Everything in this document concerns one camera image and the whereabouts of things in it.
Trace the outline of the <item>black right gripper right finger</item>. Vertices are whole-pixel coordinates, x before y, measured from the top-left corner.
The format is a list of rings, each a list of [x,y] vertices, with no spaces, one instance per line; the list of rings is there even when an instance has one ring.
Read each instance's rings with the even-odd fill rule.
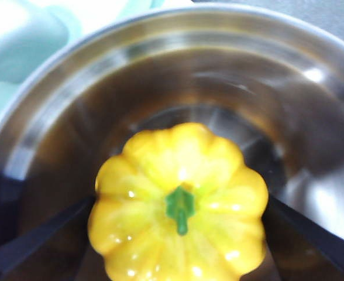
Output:
[[[264,227],[281,280],[344,280],[344,239],[272,195]]]

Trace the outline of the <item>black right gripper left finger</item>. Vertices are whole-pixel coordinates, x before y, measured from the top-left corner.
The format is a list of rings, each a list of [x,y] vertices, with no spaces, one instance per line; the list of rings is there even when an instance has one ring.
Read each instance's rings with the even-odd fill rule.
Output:
[[[26,234],[1,245],[0,280],[72,222],[77,223],[75,233],[80,237],[79,246],[85,248],[88,243],[87,222],[94,201],[94,196],[87,196]]]

